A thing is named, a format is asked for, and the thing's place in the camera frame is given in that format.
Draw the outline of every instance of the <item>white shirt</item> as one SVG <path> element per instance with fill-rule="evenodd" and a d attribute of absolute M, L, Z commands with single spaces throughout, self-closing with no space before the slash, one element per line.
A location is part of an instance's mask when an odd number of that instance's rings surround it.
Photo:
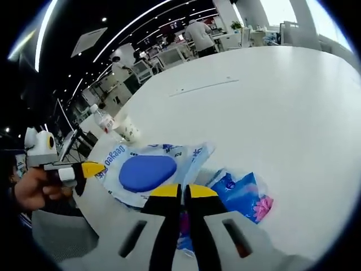
<path fill-rule="evenodd" d="M 126 69 L 123 69 L 124 65 L 121 62 L 113 62 L 112 72 L 116 80 L 120 83 L 124 82 L 129 77 L 129 72 Z"/>
<path fill-rule="evenodd" d="M 186 29 L 186 39 L 194 41 L 197 51 L 203 51 L 214 46 L 213 40 L 208 35 L 210 32 L 211 30 L 206 24 L 191 20 Z"/>

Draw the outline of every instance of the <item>office desk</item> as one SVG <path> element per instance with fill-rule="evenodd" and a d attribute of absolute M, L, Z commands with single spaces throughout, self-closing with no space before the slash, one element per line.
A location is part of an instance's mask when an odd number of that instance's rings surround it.
<path fill-rule="evenodd" d="M 227 77 L 238 81 L 201 88 Z M 189 92 L 174 95 L 182 88 Z M 275 201 L 258 226 L 276 248 L 316 260 L 343 231 L 360 193 L 360 105 L 359 74 L 343 59 L 278 46 L 174 67 L 147 81 L 121 112 L 141 131 L 141 145 L 212 142 L 204 168 L 262 176 Z M 90 159 L 102 161 L 112 148 L 104 135 Z M 128 212 L 96 179 L 75 199 L 100 235 Z"/>

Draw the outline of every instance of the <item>human hand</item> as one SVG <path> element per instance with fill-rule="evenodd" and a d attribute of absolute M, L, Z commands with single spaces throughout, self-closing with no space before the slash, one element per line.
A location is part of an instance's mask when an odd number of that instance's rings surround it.
<path fill-rule="evenodd" d="M 35 211 L 45 206 L 45 199 L 52 200 L 71 196 L 71 191 L 63 191 L 61 186 L 49 183 L 47 174 L 39 168 L 30 168 L 14 187 L 15 198 L 20 207 Z"/>

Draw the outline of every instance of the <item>paper cup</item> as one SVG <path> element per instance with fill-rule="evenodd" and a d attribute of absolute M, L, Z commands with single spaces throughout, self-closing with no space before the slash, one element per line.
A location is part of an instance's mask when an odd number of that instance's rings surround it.
<path fill-rule="evenodd" d="M 133 143 L 140 139 L 140 132 L 137 127 L 131 122 L 128 115 L 121 115 L 116 119 L 116 128 L 113 130 L 124 137 L 125 140 Z"/>

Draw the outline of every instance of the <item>chair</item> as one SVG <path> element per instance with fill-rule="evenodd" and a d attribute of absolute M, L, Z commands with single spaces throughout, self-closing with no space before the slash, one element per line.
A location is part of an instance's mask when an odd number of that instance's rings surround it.
<path fill-rule="evenodd" d="M 164 69 L 170 69 L 177 65 L 187 62 L 181 50 L 178 47 L 171 48 L 158 54 L 158 58 L 163 64 Z"/>
<path fill-rule="evenodd" d="M 219 38 L 219 41 L 222 44 L 223 50 L 228 51 L 241 48 L 241 39 L 242 34 L 235 33 L 229 36 L 221 37 Z"/>
<path fill-rule="evenodd" d="M 134 72 L 140 84 L 144 83 L 154 75 L 152 69 L 142 60 L 136 62 L 130 69 Z"/>
<path fill-rule="evenodd" d="M 99 239 L 83 217 L 44 211 L 33 212 L 32 233 L 34 240 L 57 263 L 84 256 L 96 247 Z"/>

